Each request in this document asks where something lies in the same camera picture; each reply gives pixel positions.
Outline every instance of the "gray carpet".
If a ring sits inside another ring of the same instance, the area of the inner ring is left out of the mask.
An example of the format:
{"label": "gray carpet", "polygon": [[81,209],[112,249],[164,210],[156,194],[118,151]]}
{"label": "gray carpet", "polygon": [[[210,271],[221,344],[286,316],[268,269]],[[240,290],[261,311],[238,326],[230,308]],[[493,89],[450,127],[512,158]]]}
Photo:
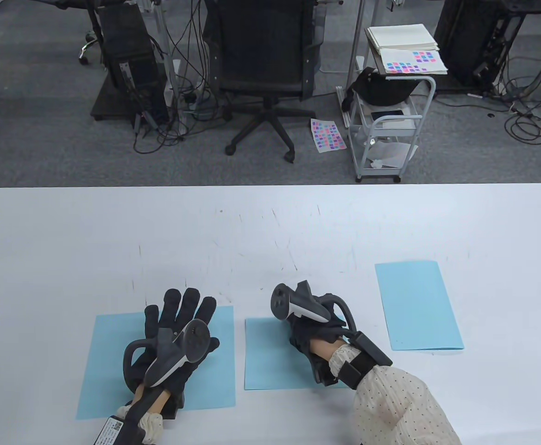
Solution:
{"label": "gray carpet", "polygon": [[[404,8],[385,11],[382,23],[423,22],[434,29],[441,3],[407,0]],[[169,9],[169,26],[177,38],[189,16],[189,1],[174,0]],[[367,24],[371,11],[368,0]],[[346,70],[356,12],[357,2],[351,0],[343,6],[330,5],[323,70]],[[353,182],[349,152],[319,154],[308,123],[298,119],[284,121],[296,144],[294,165],[283,161],[283,142],[267,125],[241,143],[234,157],[224,155],[224,145],[247,117],[236,117],[223,128],[156,154],[135,154],[129,123],[95,122],[89,116],[105,77],[97,49],[90,53],[90,66],[76,61],[89,27],[84,11],[60,11],[28,0],[1,4],[0,187]],[[525,23],[512,55],[541,57],[541,17]],[[518,59],[512,75],[535,74],[539,63]],[[343,74],[320,72],[315,94],[333,91],[344,80]],[[441,99],[450,104],[481,103],[467,97]],[[340,121],[335,96],[313,98],[302,106],[315,109],[320,119]],[[403,181],[541,182],[541,146],[526,146],[506,135],[506,113],[488,114],[479,108],[434,104]],[[149,150],[155,144],[148,136],[138,146]]]}

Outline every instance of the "smartphone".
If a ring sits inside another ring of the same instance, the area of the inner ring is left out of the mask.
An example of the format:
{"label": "smartphone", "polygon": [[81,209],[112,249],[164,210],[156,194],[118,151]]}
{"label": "smartphone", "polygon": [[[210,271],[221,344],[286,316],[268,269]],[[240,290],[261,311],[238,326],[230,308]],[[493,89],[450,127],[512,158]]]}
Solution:
{"label": "smartphone", "polygon": [[374,112],[371,114],[371,118],[376,121],[382,116],[404,116],[404,113],[402,110],[391,110],[391,111],[385,111],[385,112]]}

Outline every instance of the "white table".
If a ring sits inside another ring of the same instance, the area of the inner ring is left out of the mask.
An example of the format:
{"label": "white table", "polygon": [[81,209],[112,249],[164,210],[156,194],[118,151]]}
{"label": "white table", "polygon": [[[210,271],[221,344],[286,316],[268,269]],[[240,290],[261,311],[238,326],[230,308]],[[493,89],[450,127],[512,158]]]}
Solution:
{"label": "white table", "polygon": [[[439,261],[465,350],[390,350],[374,264],[410,259]],[[350,443],[349,390],[243,390],[244,319],[303,279],[465,443],[541,431],[541,184],[0,189],[0,445],[91,445],[103,420],[74,418],[95,316],[184,280],[235,307],[237,405],[182,412],[160,445]]]}

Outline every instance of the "blue paper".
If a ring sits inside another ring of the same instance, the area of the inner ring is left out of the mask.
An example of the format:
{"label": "blue paper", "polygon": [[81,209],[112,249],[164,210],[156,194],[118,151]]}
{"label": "blue paper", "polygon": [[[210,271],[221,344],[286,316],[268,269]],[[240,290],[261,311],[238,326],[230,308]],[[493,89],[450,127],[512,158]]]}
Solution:
{"label": "blue paper", "polygon": [[[184,390],[184,409],[235,406],[235,345],[233,306],[219,306],[209,323],[220,346],[192,374]],[[93,337],[77,420],[109,417],[133,397],[122,375],[126,346],[145,337],[145,314],[99,315]],[[143,353],[135,352],[134,360]]]}
{"label": "blue paper", "polygon": [[[245,320],[245,389],[317,388],[306,356],[289,343],[289,325],[276,318]],[[345,388],[338,383],[330,388]]]}
{"label": "blue paper", "polygon": [[392,350],[462,350],[436,261],[376,264]]}

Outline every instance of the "hand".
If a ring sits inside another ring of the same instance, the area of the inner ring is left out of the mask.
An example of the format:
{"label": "hand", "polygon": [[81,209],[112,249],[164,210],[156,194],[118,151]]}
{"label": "hand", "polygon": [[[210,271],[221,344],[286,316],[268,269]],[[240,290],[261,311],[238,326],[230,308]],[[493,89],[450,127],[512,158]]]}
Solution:
{"label": "hand", "polygon": [[315,353],[310,350],[310,341],[312,339],[319,339],[331,344],[335,343],[341,338],[339,330],[346,326],[346,323],[334,314],[334,304],[323,306],[330,311],[330,320],[327,323],[310,320],[304,316],[296,317],[294,314],[287,317],[287,322],[291,326],[289,342],[306,356],[310,352]]}
{"label": "hand", "polygon": [[[193,288],[188,288],[184,292],[183,298],[177,289],[169,289],[164,296],[164,307],[161,311],[161,317],[157,305],[150,305],[145,308],[145,337],[147,339],[156,337],[159,328],[171,328],[175,334],[178,334],[193,318],[199,318],[206,324],[209,324],[215,309],[217,309],[217,301],[213,297],[205,297],[200,307],[198,307],[200,299],[201,295],[199,291]],[[165,398],[165,409],[163,411],[165,411],[166,415],[164,417],[169,413],[175,412],[175,406],[181,401],[186,380],[188,380],[196,367],[207,357],[207,354],[218,347],[219,340],[212,337],[207,353],[199,362],[186,363],[162,383],[162,386],[168,392],[167,398],[169,398],[170,394],[175,395],[170,400]],[[125,381],[129,389],[135,393],[135,401],[141,398],[140,395],[137,398],[137,394],[143,393],[143,378],[148,367],[156,357],[157,352],[155,348],[145,348],[145,352],[133,363],[131,368],[125,369]]]}

